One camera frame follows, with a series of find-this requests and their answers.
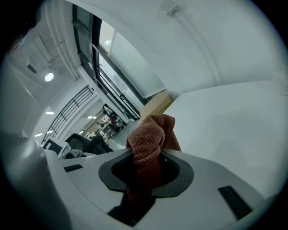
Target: white pipe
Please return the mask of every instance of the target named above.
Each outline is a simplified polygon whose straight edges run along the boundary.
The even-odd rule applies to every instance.
[[[59,14],[59,15],[62,15],[61,12],[63,12],[63,0],[53,0],[52,4],[53,4],[53,3],[58,4],[58,5],[56,5],[55,7],[52,7],[52,9],[58,9],[58,10],[59,10],[58,14]],[[59,45],[62,46],[63,54],[64,54],[66,60],[68,60],[69,66],[71,67],[72,71],[74,72],[75,76],[76,76],[77,79],[78,79],[78,78],[79,78],[79,75],[78,75],[78,73],[77,73],[77,71],[76,71],[76,68],[73,66],[73,63],[72,63],[72,61],[71,61],[71,59],[70,59],[70,56],[68,55],[68,49],[67,49],[67,46],[66,46],[66,44],[65,44],[65,39],[62,39],[63,37],[60,36],[59,27],[56,26],[56,25],[59,24],[59,22],[56,21],[56,18],[57,18],[57,15],[55,15],[56,10],[52,10],[51,13],[52,13],[52,18],[53,18],[54,25],[55,25],[54,28],[55,28],[55,30],[56,30],[56,35],[57,35],[57,37],[58,37],[58,41],[61,41],[61,42],[59,43]]]
[[[49,18],[49,10],[48,10],[48,4],[51,4],[51,1],[46,1],[45,2],[45,14],[46,14],[46,20],[47,20],[47,24],[48,24],[48,28],[51,34],[51,37],[53,39],[54,45],[61,57],[61,59],[63,60],[66,68],[68,69],[68,71],[70,72],[70,74],[72,75],[74,80],[79,79],[79,76],[77,74],[77,71],[75,70],[75,68],[72,66],[72,64],[70,62],[67,62],[67,59],[65,57],[65,54],[62,53],[62,50],[59,48],[59,44],[61,44],[63,41],[60,41],[59,39],[56,39],[56,35],[57,33],[54,33],[52,26],[51,26],[51,20]]]

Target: black chair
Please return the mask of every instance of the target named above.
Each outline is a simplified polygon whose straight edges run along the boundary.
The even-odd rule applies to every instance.
[[[97,135],[88,140],[76,133],[72,134],[65,142],[69,143],[71,149],[79,149],[82,152],[93,153],[96,155],[113,152],[105,143],[101,135]]]

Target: ceiling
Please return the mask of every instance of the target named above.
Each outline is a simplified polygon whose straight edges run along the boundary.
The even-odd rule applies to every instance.
[[[9,56],[20,81],[35,99],[51,85],[44,80],[47,73],[54,73],[53,84],[60,78],[67,78],[67,81],[72,79],[52,39],[44,7],[40,11],[41,20],[27,33],[24,44],[18,45]],[[27,67],[28,63],[37,71],[36,73]]]

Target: black slot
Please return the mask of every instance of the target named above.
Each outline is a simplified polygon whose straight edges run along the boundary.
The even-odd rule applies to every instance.
[[[238,220],[252,211],[231,186],[222,187],[218,190]]]
[[[71,165],[71,166],[64,167],[64,170],[65,170],[65,172],[71,172],[71,171],[80,169],[80,168],[82,168],[82,167],[83,167],[82,165],[75,164],[75,165]]]

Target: white wall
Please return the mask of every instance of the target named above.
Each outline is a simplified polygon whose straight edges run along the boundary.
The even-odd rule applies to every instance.
[[[184,153],[222,164],[265,198],[287,176],[288,96],[271,81],[213,87],[180,95],[165,114]]]
[[[21,134],[36,100],[21,84],[12,68],[4,59],[0,77],[0,129]]]
[[[52,81],[47,82],[47,87],[37,99],[34,108],[30,108],[30,115],[25,123],[24,130],[29,137],[33,137],[33,130],[41,118],[43,111],[47,106],[51,105],[51,102],[56,95],[61,92],[67,84],[73,82],[70,75],[55,76]]]
[[[144,97],[150,97],[165,89],[141,54],[118,32],[114,33],[110,55],[128,74]]]
[[[287,50],[269,21],[247,1],[69,0],[121,33],[174,96],[218,84],[271,79]]]
[[[57,117],[57,114],[46,114],[46,112],[52,112],[51,108],[48,106],[42,113],[41,117],[38,119],[35,125],[31,137],[38,141],[40,144],[48,131],[50,125]],[[42,133],[43,135],[34,137],[36,134]]]

